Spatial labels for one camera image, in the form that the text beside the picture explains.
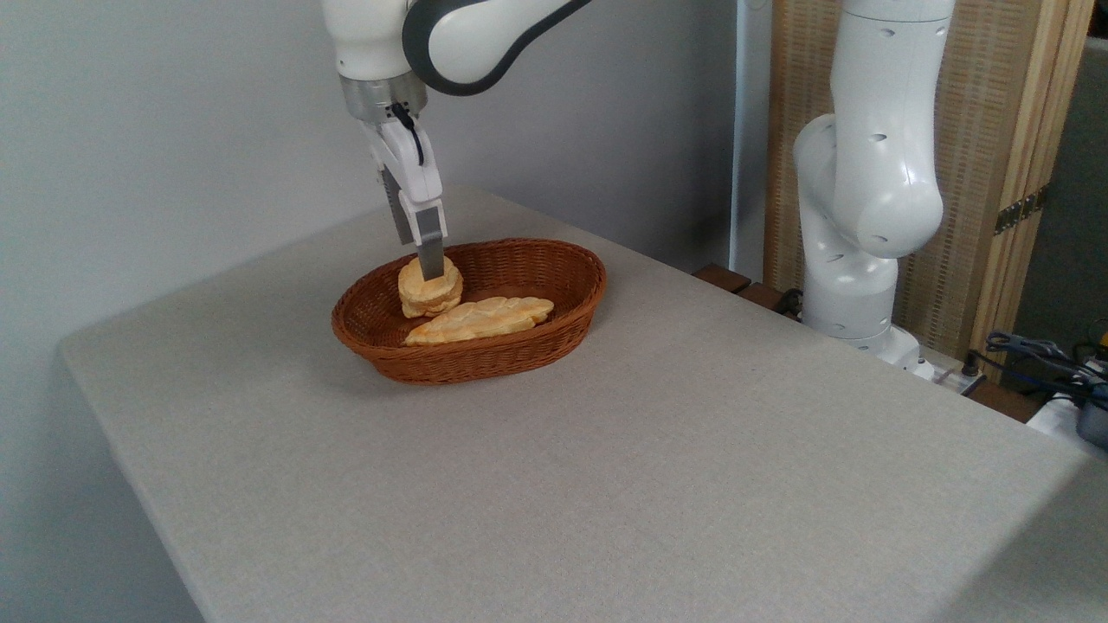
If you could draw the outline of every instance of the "wicker basket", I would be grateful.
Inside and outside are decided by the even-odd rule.
[[[556,361],[588,333],[607,276],[596,255],[560,241],[507,238],[445,249],[465,282],[462,300],[538,296],[554,302],[545,323],[515,334],[434,346],[404,346],[427,318],[400,312],[397,276],[414,255],[386,264],[350,286],[331,313],[339,340],[388,378],[445,385],[532,370]]]

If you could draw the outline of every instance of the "gray tabletop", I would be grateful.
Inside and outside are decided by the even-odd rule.
[[[604,261],[589,336],[425,388],[330,333],[375,213],[68,338],[204,616],[1108,621],[1108,469],[739,297],[471,188],[452,244]]]

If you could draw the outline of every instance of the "stacked bread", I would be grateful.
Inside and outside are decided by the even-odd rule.
[[[419,258],[400,269],[397,285],[404,316],[431,318],[408,334],[406,345],[445,344],[522,331],[546,320],[554,309],[553,302],[533,296],[494,296],[461,303],[462,280],[449,258],[443,258],[443,275],[429,282],[423,280]]]

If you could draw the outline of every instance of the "electrical cable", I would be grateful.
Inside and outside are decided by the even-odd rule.
[[[416,153],[419,155],[419,165],[423,166],[423,145],[419,142],[419,133],[416,132],[416,120],[412,119],[412,115],[408,113],[408,109],[400,102],[393,102],[389,106],[389,110],[392,111],[400,125],[403,125],[406,130],[412,133],[412,140],[416,141]]]
[[[1054,379],[1050,380],[1050,382],[1065,384],[1067,380],[1069,380],[1067,377],[1055,377]],[[1020,396],[1035,396],[1036,394],[1047,394],[1049,391],[1050,391],[1049,389],[1043,389],[1042,387],[1033,387],[1030,389],[1020,390],[1019,395]]]
[[[792,314],[800,316],[803,308],[804,292],[799,288],[789,288],[781,295],[781,299],[773,306],[774,314]]]
[[[1108,375],[1070,359],[1057,344],[1049,340],[1028,339],[1004,331],[993,331],[988,334],[985,343],[985,350],[989,353],[1013,353],[1022,356],[1015,364],[1029,357],[1069,376],[1091,376],[1108,382]]]
[[[1032,385],[1042,387],[1043,389],[1050,390],[1050,391],[1054,391],[1056,394],[1064,394],[1064,395],[1069,396],[1069,397],[1075,398],[1075,399],[1079,399],[1079,400],[1083,400],[1083,401],[1086,401],[1086,402],[1091,402],[1092,405],[1095,405],[1096,407],[1098,407],[1100,409],[1108,410],[1108,400],[1105,400],[1102,398],[1102,396],[1096,396],[1095,395],[1095,387],[1096,387],[1096,385],[1099,385],[1099,384],[1092,384],[1091,386],[1089,386],[1089,385],[1086,385],[1086,384],[1083,384],[1083,382],[1074,382],[1074,384],[1065,384],[1065,385],[1064,384],[1051,382],[1051,381],[1044,380],[1044,379],[1040,379],[1040,378],[1035,378],[1035,377],[1027,376],[1027,375],[1025,375],[1023,372],[1019,372],[1018,370],[1014,370],[1010,366],[1005,366],[1004,364],[1001,364],[999,361],[994,361],[994,360],[989,359],[988,357],[986,357],[979,350],[973,349],[973,350],[970,350],[970,354],[973,357],[975,357],[978,361],[984,362],[984,364],[988,364],[989,366],[993,366],[994,368],[997,368],[997,369],[999,369],[1002,371],[1005,371],[1005,372],[1012,375],[1013,377],[1015,377],[1015,378],[1017,378],[1019,380],[1023,380],[1025,382],[1029,382]]]

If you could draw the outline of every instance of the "round bread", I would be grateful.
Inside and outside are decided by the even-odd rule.
[[[462,274],[449,257],[442,258],[442,276],[423,280],[419,258],[400,269],[397,289],[400,307],[408,318],[434,317],[453,309],[462,302]]]

